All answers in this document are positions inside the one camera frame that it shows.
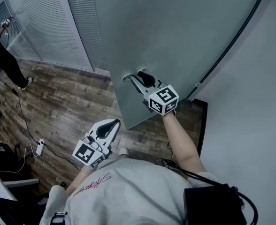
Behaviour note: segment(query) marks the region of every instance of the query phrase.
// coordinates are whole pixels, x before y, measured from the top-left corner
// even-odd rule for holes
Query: wooden floor
[[[72,157],[78,140],[83,139],[95,122],[119,118],[122,126],[112,144],[113,152],[117,153],[124,146],[135,158],[170,158],[170,151],[166,148],[168,138],[159,115],[125,130],[110,78],[42,62],[18,60],[18,63],[24,75],[33,77],[26,91],[18,90],[3,71],[0,79],[17,90],[34,138],[43,138],[56,154],[80,167],[80,163]],[[20,108],[16,108],[18,97],[1,82],[0,102],[3,114],[0,118],[0,140],[11,147],[19,143],[20,158],[28,141],[32,141],[35,151],[37,146],[28,134]],[[202,107],[182,101],[177,108],[177,118],[198,144]],[[32,176],[40,179],[38,193],[48,192],[51,186],[62,181],[69,184],[77,174],[73,165],[46,148],[42,156],[30,158],[27,164]]]

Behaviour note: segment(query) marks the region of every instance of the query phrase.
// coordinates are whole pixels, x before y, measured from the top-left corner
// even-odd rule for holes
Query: white wall
[[[206,168],[253,200],[260,225],[276,225],[276,0],[196,98],[208,102]]]

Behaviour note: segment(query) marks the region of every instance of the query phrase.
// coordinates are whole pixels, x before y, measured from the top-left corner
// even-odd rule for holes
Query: person in black clothing
[[[0,29],[0,37],[4,32],[7,24]],[[8,75],[9,79],[12,80],[20,89],[25,90],[32,82],[32,78],[24,78],[20,71],[18,63],[15,57],[10,54],[0,43],[0,68]]]

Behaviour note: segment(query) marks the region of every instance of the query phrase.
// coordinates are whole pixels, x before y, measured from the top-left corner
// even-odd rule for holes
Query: gray t-shirt
[[[198,174],[216,181],[208,172]],[[62,187],[52,187],[40,224],[64,211],[66,225],[179,225],[185,220],[184,189],[205,186],[165,167],[122,158],[92,173],[69,198]]]

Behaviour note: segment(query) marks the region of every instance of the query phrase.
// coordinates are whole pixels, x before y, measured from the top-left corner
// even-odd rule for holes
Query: fiducial marker cube
[[[165,115],[176,108],[178,101],[179,95],[171,85],[168,85],[148,96],[148,107]]]

